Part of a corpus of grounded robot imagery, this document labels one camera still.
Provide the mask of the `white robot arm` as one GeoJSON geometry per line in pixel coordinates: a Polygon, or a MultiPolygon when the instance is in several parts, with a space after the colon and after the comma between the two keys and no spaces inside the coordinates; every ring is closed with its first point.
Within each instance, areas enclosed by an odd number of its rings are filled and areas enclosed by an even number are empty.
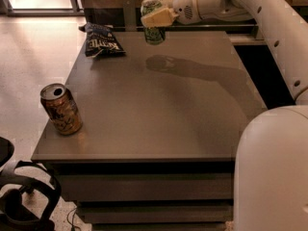
{"type": "Polygon", "coordinates": [[[285,0],[163,0],[143,26],[254,18],[294,105],[245,128],[234,175],[234,231],[308,231],[308,23],[285,0]]]}

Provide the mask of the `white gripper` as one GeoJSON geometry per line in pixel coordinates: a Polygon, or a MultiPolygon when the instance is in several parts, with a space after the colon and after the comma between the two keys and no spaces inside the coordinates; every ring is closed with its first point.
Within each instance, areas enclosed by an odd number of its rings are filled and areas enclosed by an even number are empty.
{"type": "Polygon", "coordinates": [[[197,0],[162,0],[162,4],[166,7],[160,7],[141,17],[144,27],[167,27],[176,19],[184,25],[201,21],[197,0]]]}

